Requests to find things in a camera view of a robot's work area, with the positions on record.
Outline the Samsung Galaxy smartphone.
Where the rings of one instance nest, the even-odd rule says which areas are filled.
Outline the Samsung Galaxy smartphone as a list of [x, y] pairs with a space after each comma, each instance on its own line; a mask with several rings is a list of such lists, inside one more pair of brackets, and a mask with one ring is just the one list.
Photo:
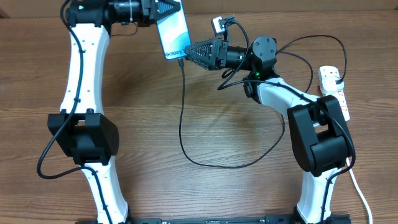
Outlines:
[[182, 0], [176, 0], [180, 10], [157, 21], [160, 41], [167, 60], [184, 58], [185, 47], [191, 44]]

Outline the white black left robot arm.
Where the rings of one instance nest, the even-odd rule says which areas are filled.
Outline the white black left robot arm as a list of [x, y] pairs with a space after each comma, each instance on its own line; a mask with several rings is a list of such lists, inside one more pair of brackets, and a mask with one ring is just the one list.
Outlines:
[[181, 1], [65, 1], [60, 10], [70, 33], [71, 57], [60, 111], [47, 127], [63, 153], [84, 173], [93, 195], [95, 223], [133, 223], [116, 172], [117, 126], [104, 115], [103, 69], [114, 23], [159, 25], [183, 14]]

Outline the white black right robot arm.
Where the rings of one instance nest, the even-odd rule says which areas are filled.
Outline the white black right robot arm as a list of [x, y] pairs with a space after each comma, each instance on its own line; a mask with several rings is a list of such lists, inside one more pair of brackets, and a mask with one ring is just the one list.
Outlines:
[[295, 160], [303, 170], [300, 200], [290, 223], [351, 223], [330, 210], [336, 178], [356, 161], [353, 140], [338, 99], [309, 95], [290, 85], [274, 68], [277, 42], [263, 35], [243, 47], [214, 38], [185, 47], [187, 59], [206, 70], [248, 71], [240, 82], [246, 96], [286, 117]]

